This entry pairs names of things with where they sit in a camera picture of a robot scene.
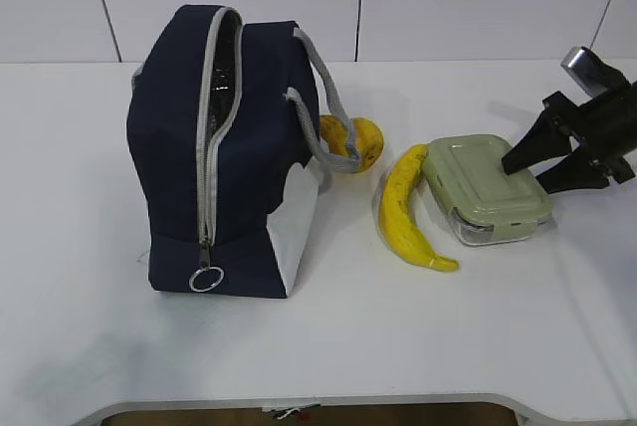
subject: banana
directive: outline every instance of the banana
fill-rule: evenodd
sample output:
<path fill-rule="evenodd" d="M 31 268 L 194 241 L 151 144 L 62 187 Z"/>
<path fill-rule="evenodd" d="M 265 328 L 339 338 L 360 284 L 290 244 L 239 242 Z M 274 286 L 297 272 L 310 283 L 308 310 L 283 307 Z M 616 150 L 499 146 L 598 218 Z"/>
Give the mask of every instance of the banana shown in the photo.
<path fill-rule="evenodd" d="M 371 120 L 364 117 L 355 117 L 352 121 L 356 128 L 356 147 L 361 157 L 358 172 L 363 172 L 380 157 L 385 141 L 382 131 Z M 333 115 L 322 115 L 320 117 L 320 137 L 327 142 L 329 152 L 347 156 L 347 151 L 345 150 L 347 131 L 336 117 Z"/>
<path fill-rule="evenodd" d="M 434 251 L 409 212 L 409 196 L 422 179 L 426 156 L 427 145 L 416 144 L 396 163 L 382 194 L 378 223 L 387 243 L 405 262 L 453 272 L 458 262 Z"/>

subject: glass food container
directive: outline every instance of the glass food container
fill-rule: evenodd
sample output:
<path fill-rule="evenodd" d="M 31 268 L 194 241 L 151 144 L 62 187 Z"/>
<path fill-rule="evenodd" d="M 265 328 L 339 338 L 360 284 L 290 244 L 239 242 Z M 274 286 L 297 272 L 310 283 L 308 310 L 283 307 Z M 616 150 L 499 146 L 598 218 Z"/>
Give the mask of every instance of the glass food container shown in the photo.
<path fill-rule="evenodd" d="M 478 246 L 530 237 L 550 218 L 548 194 L 528 169 L 505 174 L 504 139 L 474 134 L 429 144 L 424 175 L 460 241 Z"/>

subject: insulated bag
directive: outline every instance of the insulated bag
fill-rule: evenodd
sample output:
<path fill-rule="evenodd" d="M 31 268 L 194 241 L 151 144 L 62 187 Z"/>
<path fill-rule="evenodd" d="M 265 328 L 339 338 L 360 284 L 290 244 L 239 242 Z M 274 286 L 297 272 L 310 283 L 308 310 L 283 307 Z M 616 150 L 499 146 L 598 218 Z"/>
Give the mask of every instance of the insulated bag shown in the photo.
<path fill-rule="evenodd" d="M 348 157 L 319 143 L 319 99 Z M 223 6 L 183 6 L 133 75 L 127 140 L 148 206 L 148 278 L 165 292 L 285 298 L 319 182 L 314 156 L 355 172 L 355 131 L 295 22 L 243 25 Z"/>

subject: bag handle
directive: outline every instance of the bag handle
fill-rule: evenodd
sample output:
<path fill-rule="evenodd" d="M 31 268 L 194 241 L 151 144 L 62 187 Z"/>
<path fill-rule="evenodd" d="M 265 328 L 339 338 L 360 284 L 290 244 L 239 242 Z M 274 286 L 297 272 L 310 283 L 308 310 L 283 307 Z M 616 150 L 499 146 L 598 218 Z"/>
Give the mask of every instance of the bag handle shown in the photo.
<path fill-rule="evenodd" d="M 338 91 L 334 84 L 327 66 L 320 58 L 319 52 L 315 47 L 310 37 L 299 27 L 294 30 L 294 37 L 297 38 L 306 49 L 310 63 L 317 69 L 318 74 L 322 79 L 322 83 L 325 88 L 325 94 L 327 99 L 327 109 L 329 112 L 340 121 L 347 131 L 347 138 L 345 139 L 345 150 L 347 151 L 347 157 L 337 154 L 332 154 L 325 151 L 320 146 L 319 138 L 315 132 L 315 126 L 312 123 L 312 117 L 308 107 L 303 102 L 301 94 L 293 87 L 288 87 L 288 91 L 284 94 L 286 101 L 292 101 L 297 109 L 297 116 L 301 123 L 301 129 L 306 138 L 310 152 L 318 161 L 331 170 L 336 172 L 353 173 L 358 172 L 360 168 L 360 153 L 356 148 L 356 129 L 354 123 L 345 113 L 338 97 Z"/>

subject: zipper pull ring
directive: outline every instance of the zipper pull ring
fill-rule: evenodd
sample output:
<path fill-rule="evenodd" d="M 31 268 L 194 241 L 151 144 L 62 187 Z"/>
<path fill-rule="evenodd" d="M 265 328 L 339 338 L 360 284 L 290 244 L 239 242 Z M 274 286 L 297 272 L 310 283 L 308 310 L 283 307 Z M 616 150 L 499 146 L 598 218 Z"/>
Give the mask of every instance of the zipper pull ring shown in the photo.
<path fill-rule="evenodd" d="M 219 284 L 221 284 L 221 282 L 223 281 L 223 278 L 225 276 L 225 272 L 223 271 L 221 267 L 216 267 L 212 265 L 212 256 L 210 254 L 210 249 L 211 249 L 210 241 L 208 239 L 204 239 L 204 241 L 201 242 L 200 244 L 199 269 L 190 276 L 190 280 L 188 281 L 190 290 L 199 294 L 204 292 L 210 292 L 212 289 L 218 287 Z M 197 277 L 205 273 L 208 273 L 206 277 L 210 277 L 210 274 L 212 274 L 213 271 L 216 271 L 218 273 L 217 280 L 213 281 L 207 287 L 195 286 L 195 281 L 197 280 Z"/>

